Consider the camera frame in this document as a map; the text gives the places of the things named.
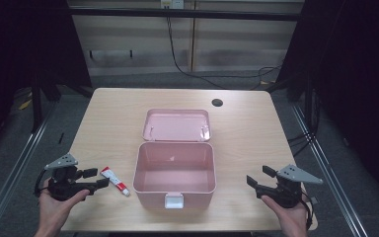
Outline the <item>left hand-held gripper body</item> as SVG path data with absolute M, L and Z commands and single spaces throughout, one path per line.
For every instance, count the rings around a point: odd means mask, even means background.
M 44 166 L 45 171 L 51 172 L 47 190 L 50 195 L 57 200 L 68 200 L 83 190 L 89 190 L 92 195 L 96 183 L 78 183 L 77 180 L 83 178 L 82 172 L 77 168 L 78 161 L 67 153 L 55 161 Z

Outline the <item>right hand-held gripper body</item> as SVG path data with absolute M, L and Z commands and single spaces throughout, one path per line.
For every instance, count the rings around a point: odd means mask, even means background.
M 284 208 L 292 208 L 302 200 L 302 183 L 322 185 L 323 180 L 289 164 L 276 171 L 276 187 L 270 188 L 258 184 L 257 198 L 268 196 Z

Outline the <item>red and white ointment tube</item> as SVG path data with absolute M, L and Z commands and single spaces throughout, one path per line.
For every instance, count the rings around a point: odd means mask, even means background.
M 127 186 L 123 183 L 121 179 L 117 177 L 117 175 L 113 172 L 110 167 L 105 167 L 101 171 L 101 175 L 105 178 L 108 178 L 110 182 L 126 197 L 130 196 L 130 191 Z

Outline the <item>pink plastic storage box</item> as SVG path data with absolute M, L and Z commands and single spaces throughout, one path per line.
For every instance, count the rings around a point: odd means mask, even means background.
M 151 109 L 138 148 L 133 189 L 146 208 L 207 208 L 216 189 L 205 110 Z

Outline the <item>person's left hand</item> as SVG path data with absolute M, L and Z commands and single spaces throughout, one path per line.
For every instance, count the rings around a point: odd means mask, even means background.
M 39 223 L 37 232 L 61 232 L 71 209 L 85 200 L 89 193 L 89 190 L 83 190 L 68 200 L 60 201 L 54 199 L 48 190 L 42 190 L 38 198 Z

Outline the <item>person's right hand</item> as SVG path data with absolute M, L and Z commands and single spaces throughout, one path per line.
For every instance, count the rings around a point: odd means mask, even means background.
M 307 210 L 301 203 L 292 208 L 284 208 L 271 197 L 262 196 L 261 200 L 275 213 L 282 233 L 286 237 L 308 237 Z

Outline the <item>black metal stand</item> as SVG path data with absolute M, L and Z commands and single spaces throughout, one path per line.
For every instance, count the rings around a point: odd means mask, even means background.
M 32 132 L 36 132 L 42 123 L 42 107 L 41 107 L 41 87 L 40 80 L 35 74 L 32 79 L 32 102 L 34 112 L 34 123 Z

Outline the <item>dark curtain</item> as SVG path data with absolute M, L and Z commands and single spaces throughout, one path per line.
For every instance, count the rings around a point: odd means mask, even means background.
M 73 17 L 52 13 L 67 0 L 0 0 L 0 126 L 15 92 L 39 86 L 49 99 L 56 86 L 91 87 Z
M 311 85 L 379 183 L 379 0 L 304 0 L 277 80 Z

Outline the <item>black horizontal bar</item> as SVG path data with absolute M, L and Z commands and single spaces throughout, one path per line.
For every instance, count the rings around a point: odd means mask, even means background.
M 163 9 L 123 9 L 123 8 L 69 8 L 71 15 L 84 16 L 119 16 L 119 17 L 164 17 L 193 19 L 226 19 L 226 20 L 259 20 L 297 22 L 302 19 L 300 14 L 263 13 L 263 12 L 229 12 L 209 10 L 163 10 Z

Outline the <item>metal floor rail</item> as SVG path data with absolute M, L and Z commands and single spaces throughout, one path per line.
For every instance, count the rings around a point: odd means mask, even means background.
M 0 137 L 0 219 L 2 218 L 24 172 L 33 159 L 56 102 L 42 106 L 42 121 L 34 128 L 34 110 L 16 110 L 4 124 Z
M 363 222 L 351 204 L 350 199 L 347 197 L 341 183 L 336 176 L 331 163 L 329 162 L 323 148 L 321 147 L 318 139 L 313 135 L 306 125 L 305 116 L 298 105 L 291 106 L 292 111 L 300 125 L 303 134 L 306 136 L 311 151 L 316 158 L 327 184 L 335 197 L 335 200 L 341 209 L 341 213 L 354 237 L 369 237 L 364 228 Z

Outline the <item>white wall socket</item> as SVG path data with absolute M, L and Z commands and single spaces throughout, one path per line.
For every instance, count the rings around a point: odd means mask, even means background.
M 178 9 L 183 10 L 185 8 L 184 0 L 160 0 L 162 9 Z

